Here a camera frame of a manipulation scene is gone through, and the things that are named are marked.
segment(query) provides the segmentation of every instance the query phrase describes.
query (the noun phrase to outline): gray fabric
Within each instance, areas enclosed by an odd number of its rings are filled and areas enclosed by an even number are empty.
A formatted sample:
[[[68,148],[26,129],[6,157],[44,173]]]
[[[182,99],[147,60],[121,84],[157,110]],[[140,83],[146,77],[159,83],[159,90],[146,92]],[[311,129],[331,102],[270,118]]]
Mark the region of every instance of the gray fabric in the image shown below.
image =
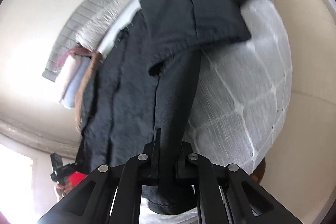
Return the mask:
[[[79,31],[93,16],[113,0],[85,0],[70,16],[60,31],[51,50],[48,62],[42,76],[55,82],[59,71],[55,70],[57,60],[69,49],[78,46],[76,32]]]

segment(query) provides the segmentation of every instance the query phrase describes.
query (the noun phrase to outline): black cloth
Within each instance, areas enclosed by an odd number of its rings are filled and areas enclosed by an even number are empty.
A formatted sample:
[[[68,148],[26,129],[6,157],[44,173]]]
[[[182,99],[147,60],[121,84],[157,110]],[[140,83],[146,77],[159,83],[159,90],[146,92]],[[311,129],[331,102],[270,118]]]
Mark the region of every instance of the black cloth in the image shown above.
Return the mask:
[[[191,187],[174,183],[177,147],[198,83],[200,50],[251,35],[240,13],[245,0],[141,0],[83,95],[83,173],[116,166],[142,152],[161,128],[160,184],[144,187],[161,214],[192,209]]]

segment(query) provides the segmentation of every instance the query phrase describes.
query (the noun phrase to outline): folded blanket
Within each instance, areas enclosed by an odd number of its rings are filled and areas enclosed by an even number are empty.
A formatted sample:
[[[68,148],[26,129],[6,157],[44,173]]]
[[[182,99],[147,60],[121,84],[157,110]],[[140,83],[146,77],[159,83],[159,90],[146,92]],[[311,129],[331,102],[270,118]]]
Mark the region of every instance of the folded blanket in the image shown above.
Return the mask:
[[[90,51],[97,50],[104,35],[130,0],[113,0],[76,33],[76,41]]]
[[[82,63],[82,57],[79,55],[69,55],[61,69],[61,72],[55,80],[55,101],[60,103],[63,96],[74,77],[76,71]]]
[[[82,100],[83,93],[86,88],[86,85],[94,72],[96,71],[98,65],[100,64],[102,59],[102,55],[100,52],[96,52],[92,54],[91,62],[82,78],[79,89],[75,96],[75,121],[76,121],[76,129],[78,132],[81,131],[80,123],[81,123],[81,110],[82,110]]]
[[[79,86],[81,85],[81,81],[90,64],[90,61],[90,58],[82,57],[82,64],[80,65],[75,76],[71,80],[70,85],[68,86],[62,100],[62,103],[66,108],[72,109],[75,107],[75,95],[79,89]]]

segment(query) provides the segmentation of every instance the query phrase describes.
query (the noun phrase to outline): red object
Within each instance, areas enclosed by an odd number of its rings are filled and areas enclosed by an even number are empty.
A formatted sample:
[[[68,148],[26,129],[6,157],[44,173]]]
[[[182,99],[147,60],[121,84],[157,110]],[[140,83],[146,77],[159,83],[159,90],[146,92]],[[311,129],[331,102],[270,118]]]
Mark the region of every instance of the red object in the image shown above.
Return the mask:
[[[70,175],[68,178],[72,184],[72,187],[76,187],[84,178],[86,178],[87,175],[75,172],[72,175]]]

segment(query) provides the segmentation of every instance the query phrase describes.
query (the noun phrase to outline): metal rivet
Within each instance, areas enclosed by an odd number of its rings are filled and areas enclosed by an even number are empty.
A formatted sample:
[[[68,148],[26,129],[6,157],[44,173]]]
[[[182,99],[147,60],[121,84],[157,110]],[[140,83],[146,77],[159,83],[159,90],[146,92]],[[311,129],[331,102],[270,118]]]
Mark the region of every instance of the metal rivet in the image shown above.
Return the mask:
[[[229,164],[229,170],[232,172],[237,172],[239,170],[239,166],[236,164]]]
[[[107,165],[101,165],[98,167],[98,171],[101,173],[106,172],[109,169],[109,167]]]
[[[139,159],[139,160],[146,160],[146,159],[148,159],[148,156],[147,156],[146,154],[140,154],[140,155],[138,156],[138,159]]]
[[[195,153],[190,153],[190,154],[188,155],[188,158],[189,158],[190,160],[197,160],[197,159],[198,159],[198,155],[195,154]]]

